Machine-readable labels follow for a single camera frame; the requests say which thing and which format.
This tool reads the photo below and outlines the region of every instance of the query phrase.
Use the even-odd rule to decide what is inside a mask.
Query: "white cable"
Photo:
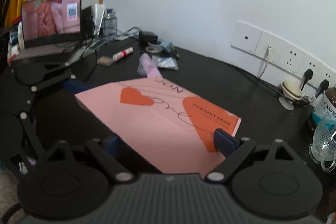
[[[264,70],[262,71],[262,73],[260,74],[259,76],[259,79],[263,76],[263,74],[265,73],[266,69],[267,69],[267,66],[269,64],[269,60],[271,58],[271,51],[272,51],[272,47],[270,45],[268,45],[268,48],[267,48],[267,60],[266,60],[266,64],[265,64],[265,67],[264,67]]]
[[[312,97],[312,98],[310,98],[309,99],[309,103],[311,104],[313,101],[315,101],[317,99],[317,97],[316,96],[314,96],[314,97]]]

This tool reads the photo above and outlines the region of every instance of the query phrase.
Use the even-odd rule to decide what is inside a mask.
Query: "lip balm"
[[[132,52],[134,51],[134,49],[132,47],[124,50],[124,51],[121,51],[121,52],[118,52],[117,54],[115,54],[112,59],[114,62],[117,62],[118,60],[124,58],[125,56],[131,54]]]

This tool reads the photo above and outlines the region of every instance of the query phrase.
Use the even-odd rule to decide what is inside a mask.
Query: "red heart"
[[[134,88],[124,88],[120,94],[120,102],[122,104],[130,104],[137,106],[152,106],[154,100],[148,96],[142,95],[141,92]]]

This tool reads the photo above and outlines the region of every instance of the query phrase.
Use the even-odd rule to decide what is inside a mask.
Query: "white switch panel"
[[[258,56],[262,59],[267,59],[268,57],[268,46],[272,47],[272,51],[270,54],[269,62],[272,64],[276,64],[279,57],[281,50],[284,46],[285,42],[279,38],[276,37],[268,32],[262,32],[261,37],[257,46],[257,50],[255,51],[254,55]]]
[[[260,35],[261,30],[238,21],[236,29],[232,35],[231,46],[254,54]]]
[[[321,68],[322,68],[322,63],[320,61],[316,60],[314,57],[312,57],[308,53],[305,53],[296,76],[301,79],[304,79],[305,72],[308,69],[311,69],[313,71],[313,78],[309,80],[308,83],[318,88],[321,83],[321,81],[318,80],[319,78],[318,75],[320,73]]]
[[[329,81],[329,87],[335,86],[336,84],[336,72],[330,69],[329,67],[322,64],[320,71],[316,77],[315,82],[317,83],[317,87],[320,86],[320,83],[327,79]]]
[[[304,56],[305,53],[302,50],[285,43],[277,61],[277,66],[296,75]]]

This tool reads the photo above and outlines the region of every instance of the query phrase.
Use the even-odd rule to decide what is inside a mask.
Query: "glass cup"
[[[336,166],[336,141],[333,135],[336,131],[334,120],[326,114],[316,127],[313,143],[309,146],[309,155],[317,164],[321,163],[322,170],[326,173]],[[325,167],[326,161],[332,161],[329,167]]]

